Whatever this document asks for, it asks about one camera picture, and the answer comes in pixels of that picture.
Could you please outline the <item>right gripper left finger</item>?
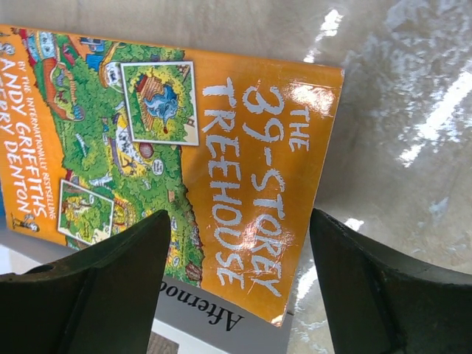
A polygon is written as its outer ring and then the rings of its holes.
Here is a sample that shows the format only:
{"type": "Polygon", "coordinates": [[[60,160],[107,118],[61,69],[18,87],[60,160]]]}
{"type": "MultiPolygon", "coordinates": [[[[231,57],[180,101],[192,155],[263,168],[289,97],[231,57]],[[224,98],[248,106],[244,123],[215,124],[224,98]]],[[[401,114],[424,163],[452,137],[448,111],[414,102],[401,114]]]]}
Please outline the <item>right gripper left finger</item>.
{"type": "Polygon", "coordinates": [[[145,353],[170,245],[160,210],[104,241],[1,276],[3,353],[145,353]]]}

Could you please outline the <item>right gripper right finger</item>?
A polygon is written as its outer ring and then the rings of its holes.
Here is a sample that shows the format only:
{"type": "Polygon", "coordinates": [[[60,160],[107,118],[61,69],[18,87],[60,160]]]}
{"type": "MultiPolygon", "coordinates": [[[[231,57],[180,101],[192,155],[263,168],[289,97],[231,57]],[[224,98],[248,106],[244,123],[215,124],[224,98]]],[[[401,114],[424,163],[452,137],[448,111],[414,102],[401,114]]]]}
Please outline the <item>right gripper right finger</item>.
{"type": "Polygon", "coordinates": [[[310,243],[336,353],[470,353],[471,276],[410,257],[319,209],[310,243]]]}

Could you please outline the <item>white coffee cover book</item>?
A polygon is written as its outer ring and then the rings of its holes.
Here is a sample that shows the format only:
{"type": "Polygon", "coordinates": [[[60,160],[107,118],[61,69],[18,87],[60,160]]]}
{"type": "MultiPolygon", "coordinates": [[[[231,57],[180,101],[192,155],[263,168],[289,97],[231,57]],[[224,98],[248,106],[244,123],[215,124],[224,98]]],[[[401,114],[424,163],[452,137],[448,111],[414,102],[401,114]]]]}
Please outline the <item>white coffee cover book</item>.
{"type": "MultiPolygon", "coordinates": [[[[1,272],[22,274],[74,249],[21,235],[1,222],[1,272]]],[[[282,326],[206,291],[164,277],[152,326],[157,353],[286,353],[293,314],[282,326]]]]}

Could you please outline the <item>orange treehouse book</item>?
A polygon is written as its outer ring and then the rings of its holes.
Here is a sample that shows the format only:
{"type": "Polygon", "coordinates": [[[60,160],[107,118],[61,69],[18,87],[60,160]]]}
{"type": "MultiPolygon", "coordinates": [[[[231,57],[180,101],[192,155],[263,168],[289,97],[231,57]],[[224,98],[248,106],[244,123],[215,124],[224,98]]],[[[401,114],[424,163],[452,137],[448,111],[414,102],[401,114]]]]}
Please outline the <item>orange treehouse book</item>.
{"type": "Polygon", "coordinates": [[[7,226],[84,249],[161,209],[167,276],[282,325],[342,69],[1,26],[7,226]]]}

